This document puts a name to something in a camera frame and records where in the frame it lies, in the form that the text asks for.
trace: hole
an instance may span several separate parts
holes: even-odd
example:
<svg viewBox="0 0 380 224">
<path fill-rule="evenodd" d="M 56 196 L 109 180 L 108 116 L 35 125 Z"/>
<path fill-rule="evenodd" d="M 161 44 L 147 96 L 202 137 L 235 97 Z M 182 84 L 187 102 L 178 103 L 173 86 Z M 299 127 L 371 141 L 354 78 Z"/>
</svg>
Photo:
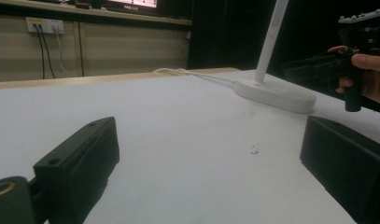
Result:
<svg viewBox="0 0 380 224">
<path fill-rule="evenodd" d="M 3 195 L 15 188 L 15 182 L 3 182 L 0 183 L 0 195 Z"/>
<path fill-rule="evenodd" d="M 53 159 L 53 160 L 49 161 L 48 164 L 49 165 L 54 165 L 54 164 L 58 163 L 59 161 L 61 161 L 61 160 L 59 160 L 59 159 Z"/>
</svg>

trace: black cable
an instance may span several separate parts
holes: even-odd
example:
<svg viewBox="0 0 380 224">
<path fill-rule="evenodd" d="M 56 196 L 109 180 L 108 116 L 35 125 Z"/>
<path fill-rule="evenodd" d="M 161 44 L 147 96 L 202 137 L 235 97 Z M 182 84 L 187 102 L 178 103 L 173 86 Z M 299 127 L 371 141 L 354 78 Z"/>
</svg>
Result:
<svg viewBox="0 0 380 224">
<path fill-rule="evenodd" d="M 53 73 L 52 64 L 50 63 L 50 56 L 49 56 L 48 45 L 47 45 L 47 41 L 45 41 L 45 37 L 44 37 L 44 32 L 43 32 L 43 30 L 42 30 L 42 26 L 39 25 L 39 28 L 41 29 L 42 39 L 44 40 L 45 49 L 47 50 L 47 55 L 48 55 L 48 62 L 49 62 L 49 69 L 50 69 L 50 72 L 52 73 L 53 78 L 56 78 L 56 77 L 55 77 L 55 74 Z"/>
<path fill-rule="evenodd" d="M 45 79 L 44 48 L 42 47 L 41 36 L 40 36 L 40 32 L 38 31 L 38 27 L 35 24 L 33 24 L 33 26 L 37 30 L 38 40 L 40 42 L 41 56 L 42 56 L 42 79 Z"/>
</svg>

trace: screen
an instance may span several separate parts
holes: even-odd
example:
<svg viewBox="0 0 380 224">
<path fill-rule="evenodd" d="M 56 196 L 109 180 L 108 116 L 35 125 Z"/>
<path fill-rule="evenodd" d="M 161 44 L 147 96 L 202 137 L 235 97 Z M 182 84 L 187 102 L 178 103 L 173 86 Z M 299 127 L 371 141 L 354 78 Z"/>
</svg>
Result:
<svg viewBox="0 0 380 224">
<path fill-rule="evenodd" d="M 157 0 L 110 0 L 110 2 L 132 4 L 142 7 L 157 7 Z"/>
</svg>

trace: white cable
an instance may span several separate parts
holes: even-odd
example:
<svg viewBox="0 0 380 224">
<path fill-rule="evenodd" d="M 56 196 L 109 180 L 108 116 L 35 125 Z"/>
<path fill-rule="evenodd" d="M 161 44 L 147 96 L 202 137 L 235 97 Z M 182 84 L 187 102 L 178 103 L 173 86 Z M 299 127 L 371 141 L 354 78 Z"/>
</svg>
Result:
<svg viewBox="0 0 380 224">
<path fill-rule="evenodd" d="M 224 77 L 212 77 L 212 76 L 209 76 L 209 75 L 207 75 L 207 74 L 194 73 L 194 72 L 191 72 L 191 71 L 188 71 L 188 70 L 182 69 L 182 68 L 177 68 L 177 69 L 172 69 L 172 68 L 160 68 L 160 69 L 157 69 L 157 70 L 153 71 L 153 73 L 158 73 L 158 72 L 163 72 L 163 71 L 178 72 L 178 73 L 182 73 L 182 74 L 186 74 L 186 75 L 193 75 L 193 76 L 195 76 L 195 77 L 210 77 L 210 78 L 214 78 L 214 79 L 219 79 L 219 80 L 223 80 L 223 81 L 228 81 L 228 82 L 231 82 L 231 83 L 234 83 L 234 82 L 235 82 L 235 80 L 232 80 L 232 79 L 229 79 L 229 78 L 224 78 Z"/>
<path fill-rule="evenodd" d="M 53 32 L 55 32 L 55 34 L 56 34 L 56 39 L 58 40 L 59 52 L 60 52 L 60 54 L 61 54 L 61 59 L 60 59 L 60 61 L 59 61 L 59 64 L 61 65 L 61 72 L 64 71 L 64 72 L 66 73 L 66 75 L 67 75 L 68 77 L 70 77 L 70 75 L 68 74 L 68 72 L 64 69 L 64 67 L 63 67 L 63 63 L 62 63 L 62 61 L 63 61 L 63 54 L 62 54 L 61 39 L 59 38 L 59 29 L 56 29 L 55 25 L 52 25 L 52 30 L 53 30 Z"/>
</svg>

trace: finger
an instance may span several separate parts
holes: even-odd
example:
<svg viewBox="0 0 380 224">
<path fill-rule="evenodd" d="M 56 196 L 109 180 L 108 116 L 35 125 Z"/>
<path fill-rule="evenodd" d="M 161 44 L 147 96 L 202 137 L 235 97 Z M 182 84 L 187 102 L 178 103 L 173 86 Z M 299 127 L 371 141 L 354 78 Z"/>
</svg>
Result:
<svg viewBox="0 0 380 224">
<path fill-rule="evenodd" d="M 352 64 L 362 69 L 371 69 L 380 72 L 380 56 L 367 54 L 355 54 L 352 56 Z"/>
<path fill-rule="evenodd" d="M 336 47 L 332 47 L 332 48 L 328 49 L 327 51 L 328 52 L 335 52 L 335 51 L 342 50 L 342 49 L 347 49 L 347 46 L 344 46 L 344 45 L 336 46 Z"/>
<path fill-rule="evenodd" d="M 338 93 L 345 93 L 345 87 L 340 87 L 340 88 L 336 89 L 336 91 Z"/>
<path fill-rule="evenodd" d="M 353 79 L 350 77 L 341 77 L 339 79 L 339 86 L 340 88 L 343 87 L 351 87 L 353 85 Z"/>
</svg>

